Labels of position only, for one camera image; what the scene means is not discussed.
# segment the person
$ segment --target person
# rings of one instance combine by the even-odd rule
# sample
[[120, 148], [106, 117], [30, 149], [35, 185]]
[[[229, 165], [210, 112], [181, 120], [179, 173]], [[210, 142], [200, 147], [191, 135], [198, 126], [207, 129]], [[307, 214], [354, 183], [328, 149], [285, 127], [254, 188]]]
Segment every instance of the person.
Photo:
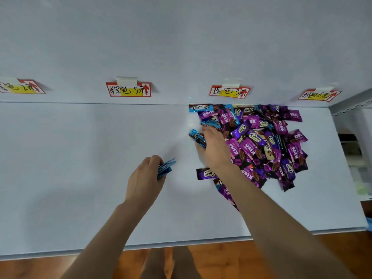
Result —
[[[207, 148], [199, 156], [222, 180], [236, 202], [258, 249], [278, 278], [354, 278], [344, 264], [231, 163], [222, 134], [203, 127]], [[147, 157], [128, 180], [125, 200], [76, 258], [62, 279], [111, 278], [130, 234], [159, 195], [165, 176], [157, 180], [162, 159]], [[173, 279], [201, 278], [187, 247], [173, 248]], [[165, 278], [164, 251], [152, 250], [141, 279]]]

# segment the price tag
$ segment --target price tag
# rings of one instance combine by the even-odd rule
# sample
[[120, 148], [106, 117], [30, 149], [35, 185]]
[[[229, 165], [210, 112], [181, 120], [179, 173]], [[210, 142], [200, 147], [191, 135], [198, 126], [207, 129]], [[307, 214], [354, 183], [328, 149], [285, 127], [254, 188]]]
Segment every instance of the price tag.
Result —
[[251, 89], [251, 87], [245, 86], [238, 88], [223, 88], [222, 85], [212, 85], [209, 95], [245, 99]]
[[0, 77], [1, 93], [45, 94], [34, 80]]
[[332, 101], [341, 91], [332, 90], [333, 87], [307, 89], [298, 100]]
[[137, 82], [137, 86], [122, 86], [106, 82], [111, 97], [151, 97], [151, 83]]

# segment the person's left hand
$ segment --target person's left hand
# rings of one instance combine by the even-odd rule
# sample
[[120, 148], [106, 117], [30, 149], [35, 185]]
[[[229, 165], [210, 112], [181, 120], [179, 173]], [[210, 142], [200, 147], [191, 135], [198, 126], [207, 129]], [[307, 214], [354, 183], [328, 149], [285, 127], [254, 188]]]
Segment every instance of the person's left hand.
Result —
[[158, 197], [165, 177], [157, 179], [158, 167], [163, 160], [158, 155], [147, 157], [128, 180], [125, 200], [130, 200], [139, 205], [141, 209], [148, 210]]

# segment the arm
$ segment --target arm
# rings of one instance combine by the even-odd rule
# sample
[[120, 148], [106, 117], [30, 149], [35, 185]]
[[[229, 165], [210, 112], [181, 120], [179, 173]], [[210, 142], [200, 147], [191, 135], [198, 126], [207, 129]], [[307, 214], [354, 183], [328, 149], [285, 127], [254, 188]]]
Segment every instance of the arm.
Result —
[[354, 278], [314, 235], [231, 163], [220, 132], [204, 127], [203, 133], [207, 148], [197, 145], [199, 155], [230, 191], [255, 244], [279, 278]]
[[157, 155], [143, 160], [128, 180], [125, 201], [116, 207], [61, 279], [111, 278], [125, 243], [163, 187], [165, 176], [157, 180], [162, 163]]

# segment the leg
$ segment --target leg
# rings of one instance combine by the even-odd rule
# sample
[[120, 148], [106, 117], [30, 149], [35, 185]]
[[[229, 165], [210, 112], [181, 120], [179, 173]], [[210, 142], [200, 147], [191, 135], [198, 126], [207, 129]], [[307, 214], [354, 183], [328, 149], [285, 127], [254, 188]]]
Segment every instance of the leg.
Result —
[[142, 272], [139, 279], [166, 279], [164, 265], [164, 249], [152, 249], [142, 266]]
[[202, 279], [187, 246], [173, 248], [173, 262], [171, 279]]

